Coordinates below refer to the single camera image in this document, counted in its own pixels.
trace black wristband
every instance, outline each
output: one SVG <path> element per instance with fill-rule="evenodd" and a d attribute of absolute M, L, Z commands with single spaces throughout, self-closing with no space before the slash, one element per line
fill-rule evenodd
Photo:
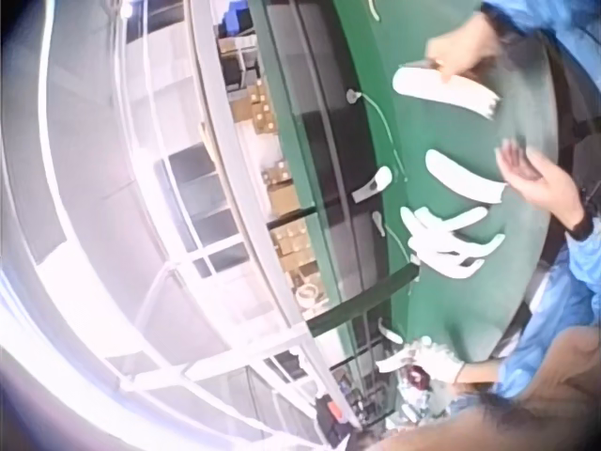
<path fill-rule="evenodd" d="M 511 45 L 523 38 L 523 33 L 519 31 L 514 21 L 500 9 L 484 2 L 480 6 L 480 12 L 485 15 L 486 20 L 495 30 L 501 44 Z"/>
<path fill-rule="evenodd" d="M 574 230 L 568 230 L 568 233 L 576 241 L 586 241 L 593 234 L 593 230 L 593 217 L 588 211 L 586 211 L 582 221 L 580 221 L 574 227 Z"/>

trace worker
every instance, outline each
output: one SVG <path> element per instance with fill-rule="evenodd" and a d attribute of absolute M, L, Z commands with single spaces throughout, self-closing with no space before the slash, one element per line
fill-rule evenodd
<path fill-rule="evenodd" d="M 457 30 L 431 39 L 426 56 L 448 80 L 543 29 L 601 90 L 600 8 L 599 0 L 490 0 Z M 455 415 L 401 432 L 374 450 L 571 450 L 600 426 L 601 220 L 586 211 L 572 178 L 542 153 L 506 140 L 497 164 L 516 192 L 563 224 L 567 243 L 506 359 L 465 364 L 442 345 L 416 342 L 416 365 L 433 379 L 491 382 L 490 392 L 463 399 Z"/>
<path fill-rule="evenodd" d="M 416 365 L 433 379 L 493 382 L 490 394 L 374 450 L 571 450 L 601 426 L 601 220 L 582 206 L 572 178 L 542 153 L 506 140 L 497 164 L 515 191 L 563 224 L 567 244 L 505 360 L 465 364 L 441 345 L 416 348 Z"/>
<path fill-rule="evenodd" d="M 487 0 L 455 31 L 431 39 L 426 56 L 448 80 L 536 30 L 557 40 L 601 90 L 600 0 Z"/>

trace green table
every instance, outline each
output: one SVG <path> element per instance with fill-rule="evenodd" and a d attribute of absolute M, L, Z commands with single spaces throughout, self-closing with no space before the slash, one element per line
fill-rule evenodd
<path fill-rule="evenodd" d="M 476 8 L 473 0 L 375 1 L 381 22 L 371 16 L 367 0 L 334 0 L 352 53 L 362 92 L 381 108 L 408 172 L 396 177 L 383 194 L 385 223 L 407 243 L 399 216 L 401 206 L 428 206 L 441 217 L 453 216 L 475 203 L 450 192 L 425 168 L 424 155 L 435 148 L 467 168 L 500 179 L 493 149 L 503 137 L 523 136 L 557 159 L 557 119 L 546 54 L 536 41 L 513 50 L 516 63 L 505 62 L 483 74 L 487 86 L 502 98 L 493 121 L 449 105 L 403 98 L 392 78 L 403 63 L 424 58 L 428 39 L 463 23 Z M 378 165 L 396 168 L 391 143 L 376 112 L 368 105 Z M 407 338 L 427 334 L 448 343 L 465 359 L 488 357 L 513 318 L 547 236 L 548 215 L 506 190 L 480 224 L 465 235 L 487 241 L 505 233 L 505 243 L 468 280 L 452 280 L 422 266 L 408 297 L 393 297 L 394 325 Z M 391 272 L 406 264 L 395 240 L 388 237 Z"/>

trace hand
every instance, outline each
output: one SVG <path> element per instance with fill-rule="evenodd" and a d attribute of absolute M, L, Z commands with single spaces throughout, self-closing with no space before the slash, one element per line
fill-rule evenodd
<path fill-rule="evenodd" d="M 558 165 L 532 148 L 526 149 L 526 157 L 514 141 L 504 140 L 495 151 L 503 178 L 524 199 L 555 215 L 568 230 L 582 221 L 585 212 L 576 183 Z"/>
<path fill-rule="evenodd" d="M 445 345 L 419 340 L 413 345 L 415 365 L 421 366 L 430 378 L 454 383 L 464 362 L 460 361 Z"/>
<path fill-rule="evenodd" d="M 483 59 L 499 53 L 499 40 L 481 12 L 451 33 L 428 41 L 425 55 L 439 64 L 443 81 L 464 73 Z"/>

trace blue jacket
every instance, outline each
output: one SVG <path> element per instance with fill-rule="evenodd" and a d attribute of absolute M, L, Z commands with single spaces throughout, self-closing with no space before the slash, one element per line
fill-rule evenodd
<path fill-rule="evenodd" d="M 520 337 L 516 350 L 505 359 L 495 392 L 515 397 L 528 386 L 543 363 L 552 341 L 572 326 L 599 324 L 601 304 L 601 220 L 583 242 L 567 238 L 550 270 L 540 305 Z"/>
<path fill-rule="evenodd" d="M 554 35 L 601 91 L 601 0 L 486 0 L 523 33 Z"/>

